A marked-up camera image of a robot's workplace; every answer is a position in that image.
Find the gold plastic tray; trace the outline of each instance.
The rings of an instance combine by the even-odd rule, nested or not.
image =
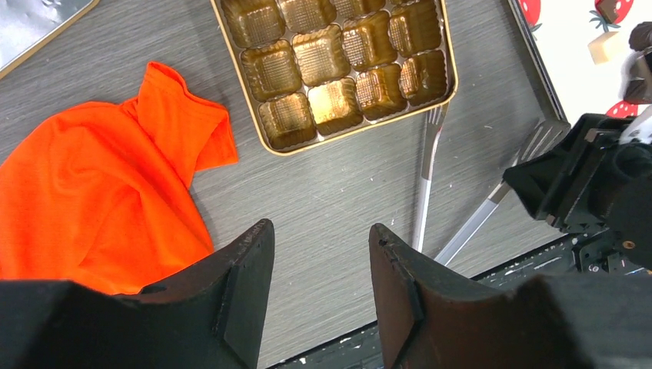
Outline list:
[[[447,104],[444,0],[211,0],[262,144],[290,155]]]

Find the empty tray compartment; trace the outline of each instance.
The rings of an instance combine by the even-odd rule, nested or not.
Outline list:
[[[385,0],[332,0],[338,14],[345,19],[358,17],[380,10]]]
[[[353,69],[364,71],[396,60],[396,50],[389,41],[388,24],[387,12],[344,23],[344,53]]]
[[[406,60],[401,69],[401,90],[414,106],[443,98],[447,91],[444,53],[435,50]]]
[[[222,0],[221,5],[233,42],[240,48],[262,46],[285,33],[274,0]]]
[[[398,113],[408,103],[401,95],[398,79],[401,67],[396,64],[360,73],[356,80],[356,95],[362,113],[370,121]]]
[[[285,40],[263,48],[245,50],[241,61],[251,94],[260,102],[292,93],[301,87],[301,76],[294,63],[292,47]]]
[[[278,0],[290,31],[310,32],[335,20],[335,7],[328,0]]]
[[[441,45],[437,10],[432,0],[422,0],[391,11],[389,21],[391,43],[404,57]]]
[[[342,32],[336,25],[307,35],[296,35],[292,47],[306,85],[316,86],[342,78],[351,71],[342,50]]]
[[[353,78],[342,78],[312,88],[308,92],[308,100],[317,130],[324,136],[362,123]]]
[[[317,137],[308,100],[301,93],[265,102],[258,114],[269,145],[275,150]]]

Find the wood grain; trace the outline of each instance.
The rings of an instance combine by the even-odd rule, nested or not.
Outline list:
[[[504,0],[448,2],[460,88],[437,153],[425,253],[436,251],[497,184],[528,131],[550,113]],[[181,72],[231,112],[241,162],[197,174],[192,195],[219,248],[260,218],[277,255],[260,367],[375,319],[368,231],[409,240],[422,117],[290,158],[260,145],[208,1],[104,0],[0,81],[0,160],[41,121],[88,100],[136,94],[145,64]],[[509,196],[453,263],[472,275],[554,236]]]

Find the cloth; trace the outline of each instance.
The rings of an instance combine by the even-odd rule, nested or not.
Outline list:
[[[188,188],[237,161],[227,110],[152,62],[137,97],[47,119],[0,166],[0,278],[138,293],[213,252]]]

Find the gold edge of silver tray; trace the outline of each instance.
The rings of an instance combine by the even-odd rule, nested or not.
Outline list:
[[[4,68],[0,68],[0,79],[2,79],[7,74],[9,74],[10,71],[16,69],[24,61],[32,57],[36,52],[38,52],[38,50],[41,50],[50,41],[52,41],[53,38],[59,36],[63,31],[68,29],[71,25],[77,22],[81,17],[86,15],[86,13],[90,12],[95,6],[97,6],[97,4],[99,4],[99,2],[100,0],[91,0],[84,8],[79,9],[79,11],[75,13],[75,15],[68,18],[68,20],[65,23],[62,23],[60,26],[53,29],[46,36],[38,40],[38,42],[36,42],[34,46],[31,47],[28,51],[23,52],[22,54],[14,58],[14,60],[10,61],[9,64],[5,65]]]
[[[274,150],[273,148],[271,148],[268,145],[268,143],[265,141],[265,139],[263,137],[264,132],[261,130],[261,127],[260,127],[260,122],[258,121],[258,114],[254,110],[254,106],[251,103],[251,98],[249,96],[247,85],[245,84],[244,76],[242,75],[242,72],[240,70],[240,65],[238,63],[238,58],[235,55],[235,52],[234,52],[233,47],[231,45],[231,41],[230,41],[230,39],[228,37],[228,33],[227,33],[227,30],[226,30],[226,24],[222,20],[221,12],[219,11],[217,1],[219,1],[219,0],[211,0],[211,4],[213,6],[213,11],[215,12],[215,17],[218,19],[218,24],[220,25],[220,31],[222,33],[222,36],[224,37],[225,44],[226,44],[226,46],[228,48],[228,52],[231,55],[231,61],[233,62],[236,73],[238,74],[238,80],[240,81],[241,90],[242,90],[242,93],[244,95],[244,99],[247,101],[247,106],[249,107],[249,112],[251,113],[251,120],[253,121],[254,126],[256,127],[256,132],[258,133],[258,140],[260,140],[261,144],[263,145],[263,147],[267,151],[271,152],[274,155],[278,155],[278,156],[294,155],[294,154],[297,154],[299,152],[306,151],[306,150],[308,150],[310,148],[316,148],[317,146],[321,146],[321,145],[323,145],[323,144],[325,144],[327,142],[332,142],[332,141],[339,140],[341,138],[345,138],[345,137],[348,137],[348,136],[356,134],[356,133],[367,131],[370,128],[380,127],[382,125],[388,125],[390,123],[394,123],[396,121],[400,121],[403,118],[408,118],[408,117],[423,113],[425,111],[428,111],[428,110],[431,110],[431,109],[446,105],[451,101],[451,99],[455,96],[455,94],[457,94],[457,86],[458,86],[457,65],[455,64],[455,56],[454,56],[454,52],[453,52],[453,42],[452,42],[452,37],[451,37],[451,31],[448,28],[448,14],[447,14],[447,11],[446,11],[446,1],[445,0],[432,0],[432,1],[438,2],[441,5],[441,17],[443,18],[443,21],[444,21],[444,30],[445,30],[445,33],[446,33],[445,40],[446,40],[446,49],[447,49],[447,53],[448,53],[448,61],[450,62],[450,64],[453,65],[452,74],[451,74],[451,79],[453,80],[452,81],[453,85],[451,87],[451,90],[448,92],[448,96],[446,97],[445,100],[440,101],[440,102],[438,102],[436,104],[424,106],[423,108],[418,108],[417,110],[414,110],[414,111],[406,112],[406,113],[404,113],[402,115],[399,115],[397,117],[389,118],[386,121],[380,121],[378,123],[373,123],[373,124],[365,125],[365,126],[360,127],[360,128],[356,128],[356,129],[348,131],[348,132],[346,132],[346,133],[344,133],[342,135],[334,135],[334,136],[332,136],[330,138],[324,139],[323,141],[315,142],[315,143],[312,143],[310,145],[307,145],[307,146],[304,146],[304,147],[301,147],[301,148],[296,148],[296,149],[294,149],[292,151],[276,151],[276,150]]]

